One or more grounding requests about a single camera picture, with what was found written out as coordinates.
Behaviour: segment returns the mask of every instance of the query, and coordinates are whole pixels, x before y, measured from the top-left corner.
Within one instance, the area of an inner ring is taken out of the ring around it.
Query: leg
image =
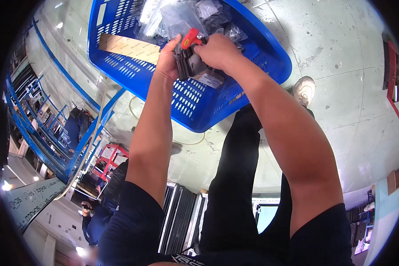
[[[309,103],[315,94],[315,82],[311,77],[302,77],[293,87],[293,95],[300,104],[309,112],[313,118],[315,115],[308,109]],[[281,179],[281,201],[277,213],[259,235],[259,246],[263,251],[272,251],[284,264],[288,263],[290,245],[290,223],[293,203],[291,199],[290,185],[282,173]]]
[[[203,253],[251,248],[257,241],[251,194],[259,159],[260,129],[250,104],[235,115],[208,192],[199,243]]]

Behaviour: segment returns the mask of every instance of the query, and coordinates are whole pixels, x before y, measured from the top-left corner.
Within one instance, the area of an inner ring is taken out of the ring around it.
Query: black t-shirt
[[[344,204],[336,205],[300,228],[290,240],[293,265],[353,265],[350,226],[340,219]],[[149,265],[168,261],[193,266],[272,265],[282,263],[271,254],[255,250],[228,250],[195,257],[157,253],[164,220],[160,205],[137,185],[125,182],[119,207],[99,240],[102,266]]]

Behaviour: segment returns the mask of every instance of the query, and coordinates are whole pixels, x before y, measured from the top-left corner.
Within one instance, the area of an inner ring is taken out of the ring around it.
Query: concrete floor
[[[288,88],[305,75],[315,79],[317,90],[310,109],[333,148],[343,192],[354,202],[360,200],[367,187],[399,168],[399,120],[382,90],[383,22],[364,0],[241,3],[269,28],[291,58],[292,74],[282,86]],[[92,0],[46,0],[35,18],[58,61],[100,104],[107,78],[90,64],[86,53],[91,4]],[[33,29],[27,52],[29,61],[35,63],[31,65],[34,71],[44,75],[43,87],[58,108],[72,102],[91,110],[53,65]],[[110,80],[106,97],[110,99],[120,88]],[[137,124],[128,109],[132,98],[132,93],[123,94],[106,126],[126,146],[131,141],[130,129]],[[136,116],[142,107],[141,100],[133,101]],[[171,157],[169,180],[193,191],[207,189],[232,120],[233,115],[213,126],[200,144],[183,145],[182,152]],[[173,131],[174,139],[183,143],[202,138],[175,122]],[[279,192],[282,171],[263,132],[259,154],[254,192]]]

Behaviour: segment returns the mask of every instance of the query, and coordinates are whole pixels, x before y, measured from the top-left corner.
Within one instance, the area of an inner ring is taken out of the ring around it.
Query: shoe
[[[293,96],[301,105],[309,107],[315,96],[315,88],[316,85],[313,79],[309,76],[304,76],[293,86]]]

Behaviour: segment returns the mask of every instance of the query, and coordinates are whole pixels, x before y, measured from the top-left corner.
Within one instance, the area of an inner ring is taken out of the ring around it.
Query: cardboard box
[[[99,49],[130,56],[155,65],[160,56],[160,47],[158,45],[107,33],[101,34]]]

